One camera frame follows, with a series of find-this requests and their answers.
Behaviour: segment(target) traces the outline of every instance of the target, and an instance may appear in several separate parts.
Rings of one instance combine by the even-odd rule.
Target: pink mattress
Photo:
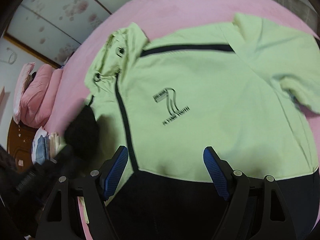
[[[45,129],[62,134],[73,110],[89,94],[84,86],[87,69],[113,31],[135,22],[153,40],[181,28],[232,21],[236,12],[264,17],[316,35],[297,16],[272,0],[132,0],[103,22],[68,61]],[[311,112],[306,112],[306,116],[319,153],[320,116]]]

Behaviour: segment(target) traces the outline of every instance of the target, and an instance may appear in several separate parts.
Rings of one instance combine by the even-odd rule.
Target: silver bolt
[[[270,181],[270,182],[273,182],[275,179],[274,179],[274,177],[268,175],[268,176],[267,176],[267,180]]]
[[[91,175],[92,177],[97,176],[98,174],[99,174],[99,171],[98,171],[98,170],[93,170],[93,171],[90,172],[90,175]]]
[[[61,176],[60,178],[59,178],[59,182],[65,182],[66,181],[66,176]]]
[[[235,171],[233,172],[233,174],[236,175],[236,176],[241,176],[241,175],[242,175],[242,172],[239,171],[239,170],[235,170]]]

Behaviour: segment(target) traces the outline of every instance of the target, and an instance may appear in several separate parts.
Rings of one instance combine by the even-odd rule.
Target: light green jacket
[[[143,50],[186,44],[234,52],[189,47],[140,57]],[[203,162],[207,146],[250,177],[288,179],[318,168],[312,132],[292,100],[320,113],[320,53],[309,34],[236,14],[233,22],[150,42],[132,23],[110,35],[85,85],[101,127],[100,155],[91,168],[120,145],[140,170],[188,181],[212,182]],[[131,175],[129,160],[117,191]]]

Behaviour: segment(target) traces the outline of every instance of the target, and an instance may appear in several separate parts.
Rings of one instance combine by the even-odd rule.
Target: blue gripper pad
[[[203,161],[218,192],[218,195],[227,201],[230,197],[227,179],[223,175],[220,167],[207,148],[204,149],[203,152]]]
[[[104,183],[104,192],[103,197],[104,200],[107,201],[109,197],[113,196],[116,192],[116,188],[118,187],[120,178],[123,174],[124,168],[128,162],[128,149],[126,147],[123,148],[122,152],[119,154],[115,164],[113,164],[106,180]]]

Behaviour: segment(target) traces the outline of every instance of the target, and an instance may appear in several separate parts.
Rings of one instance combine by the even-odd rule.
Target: zipper
[[[136,172],[136,171],[139,170],[139,167],[138,167],[137,159],[136,159],[136,156],[135,156],[134,150],[133,150],[131,132],[130,132],[130,126],[129,126],[129,120],[128,120],[127,112],[126,112],[125,107],[124,107],[124,103],[122,101],[122,98],[121,98],[121,95],[120,95],[119,89],[118,89],[119,72],[116,73],[116,86],[115,86],[116,98],[117,98],[118,105],[119,105],[119,108],[120,108],[120,112],[121,112],[121,115],[122,115],[122,121],[123,121],[123,125],[124,125],[124,131],[125,131],[125,136],[126,136],[126,141],[127,141],[128,153],[129,153],[132,169],[133,169],[133,172]]]
[[[162,46],[158,48],[143,50],[140,57],[144,57],[150,54],[163,53],[175,50],[218,50],[225,52],[234,52],[229,44],[206,44],[206,45],[196,45],[196,44],[181,44],[181,45],[169,45]]]

